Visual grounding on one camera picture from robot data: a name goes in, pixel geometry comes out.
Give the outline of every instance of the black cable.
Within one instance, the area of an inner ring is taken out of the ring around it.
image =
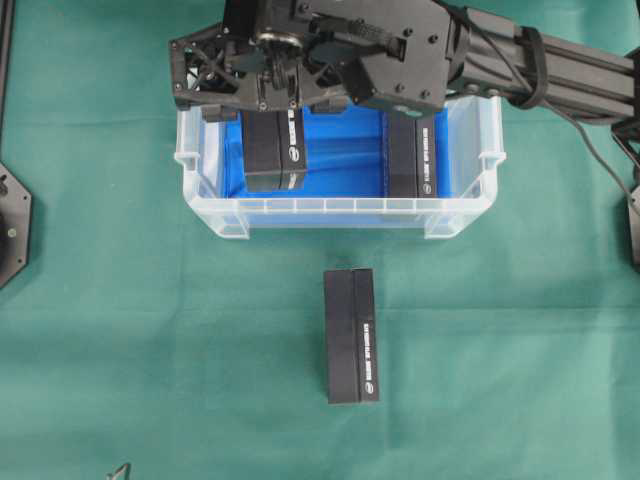
[[[473,30],[478,35],[480,35],[480,37],[482,37],[482,39],[485,42],[487,42],[489,46],[491,46],[491,48],[496,52],[496,54],[500,57],[500,59],[505,63],[505,65],[509,68],[509,70],[511,71],[515,79],[518,80],[518,83],[522,85],[522,87],[526,90],[526,92],[527,93],[533,92],[533,88],[531,87],[529,82],[520,74],[520,71],[518,70],[518,68],[504,54],[502,49],[493,41],[493,39],[482,28],[480,28],[473,20],[471,20],[468,16],[466,16],[464,13],[462,13],[462,11],[458,10],[456,7],[451,7],[450,5],[447,5],[441,0],[434,0],[434,1],[438,5],[443,7],[445,10],[447,10],[447,12],[449,12],[449,14],[454,19],[458,20],[458,22],[464,24],[469,29]],[[600,155],[600,152],[598,152],[595,145],[591,141],[591,138],[589,137],[587,131],[584,129],[582,125],[580,125],[579,120],[577,120],[576,118],[573,118],[570,114],[568,114],[567,112],[564,112],[561,108],[552,105],[547,100],[543,100],[540,105],[542,107],[547,108],[548,110],[551,110],[553,113],[555,113],[560,118],[569,122],[571,125],[573,125],[573,127],[575,127],[576,130],[578,130],[578,133],[580,133],[580,136],[582,137],[583,142],[585,143],[587,149],[589,150],[593,158],[605,169],[605,171],[611,176],[613,181],[616,182],[616,184],[620,187],[620,189],[624,193],[627,199],[627,202],[629,203],[633,211],[636,212],[638,216],[640,216],[640,206],[635,204],[635,199],[633,198],[631,192],[626,187],[626,185],[624,184],[620,176],[613,170],[613,168],[611,168],[611,165],[609,165],[609,163],[604,159],[604,157]]]

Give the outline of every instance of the black box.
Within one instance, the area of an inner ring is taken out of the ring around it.
[[[390,198],[436,198],[435,118],[387,117]]]
[[[373,270],[324,274],[330,404],[377,402]]]
[[[302,187],[307,172],[302,110],[242,112],[242,145],[249,192]]]

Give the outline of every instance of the green tablecloth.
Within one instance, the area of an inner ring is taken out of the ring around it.
[[[35,195],[0,293],[0,477],[640,477],[640,277],[572,127],[505,105],[492,210],[460,237],[255,231],[181,198],[166,41],[223,1],[18,0],[2,160]],[[475,0],[618,54],[631,0]],[[592,130],[629,181],[605,130]],[[373,267],[382,401],[330,408],[322,273]]]

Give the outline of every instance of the black mounting plate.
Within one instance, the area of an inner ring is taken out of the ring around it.
[[[29,261],[31,193],[0,164],[0,288]]]

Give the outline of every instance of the screw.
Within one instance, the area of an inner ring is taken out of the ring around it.
[[[470,83],[467,86],[464,87],[465,92],[470,93],[470,94],[476,94],[480,91],[480,87],[478,85],[476,85],[475,83]]]

